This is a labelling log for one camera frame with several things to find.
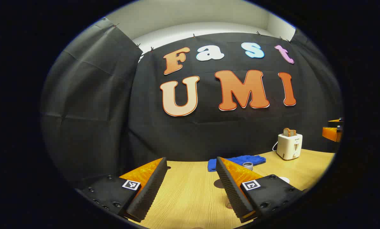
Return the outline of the white toaster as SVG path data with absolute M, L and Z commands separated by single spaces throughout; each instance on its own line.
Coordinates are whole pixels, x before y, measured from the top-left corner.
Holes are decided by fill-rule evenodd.
M 284 160 L 294 160 L 299 158 L 301 154 L 303 135 L 296 134 L 295 136 L 278 135 L 276 153 Z

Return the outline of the blue towel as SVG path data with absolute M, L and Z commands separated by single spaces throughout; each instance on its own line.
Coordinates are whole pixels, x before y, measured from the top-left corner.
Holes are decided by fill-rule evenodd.
M 242 163 L 245 163 L 245 162 L 252 162 L 253 166 L 266 163 L 266 158 L 262 156 L 251 156 L 251 155 L 227 158 L 227 160 L 234 162 L 235 164 L 238 164 L 238 165 L 242 165 Z M 216 171 L 216 162 L 217 162 L 216 158 L 208 161 L 208 164 L 207 164 L 208 172 Z

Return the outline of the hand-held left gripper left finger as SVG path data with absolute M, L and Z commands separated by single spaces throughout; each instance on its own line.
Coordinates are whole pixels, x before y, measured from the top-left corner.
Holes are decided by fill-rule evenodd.
M 145 219 L 168 170 L 165 157 L 121 176 L 107 175 L 81 190 L 89 201 L 140 223 Z

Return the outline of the plain black side cloth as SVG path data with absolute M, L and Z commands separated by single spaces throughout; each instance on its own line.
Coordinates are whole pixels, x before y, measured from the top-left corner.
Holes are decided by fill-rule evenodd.
M 47 152 L 65 179 L 83 189 L 123 170 L 126 131 L 140 48 L 102 18 L 59 54 L 41 103 Z

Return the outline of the silver water bottle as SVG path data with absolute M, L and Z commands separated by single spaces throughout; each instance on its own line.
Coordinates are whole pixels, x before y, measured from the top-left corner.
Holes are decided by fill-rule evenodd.
M 253 163 L 252 163 L 252 162 L 245 162 L 245 163 L 242 163 L 242 166 L 243 166 L 244 168 L 249 169 L 250 171 L 253 170 Z M 225 206 L 226 206 L 226 208 L 232 210 L 232 205 L 231 205 L 229 199 L 226 200 Z

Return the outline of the black backdrop cloth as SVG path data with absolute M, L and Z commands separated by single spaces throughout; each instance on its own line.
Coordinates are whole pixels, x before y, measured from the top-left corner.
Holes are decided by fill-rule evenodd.
M 305 34 L 234 32 L 146 53 L 128 111 L 133 162 L 194 162 L 269 152 L 284 128 L 303 136 L 303 149 L 332 152 L 322 128 L 343 116 L 343 104 L 328 60 Z

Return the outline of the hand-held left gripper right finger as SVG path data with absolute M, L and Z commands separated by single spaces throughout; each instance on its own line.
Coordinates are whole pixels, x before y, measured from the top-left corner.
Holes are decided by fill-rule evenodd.
M 262 176 L 222 157 L 216 171 L 241 223 L 269 218 L 305 194 L 277 175 Z

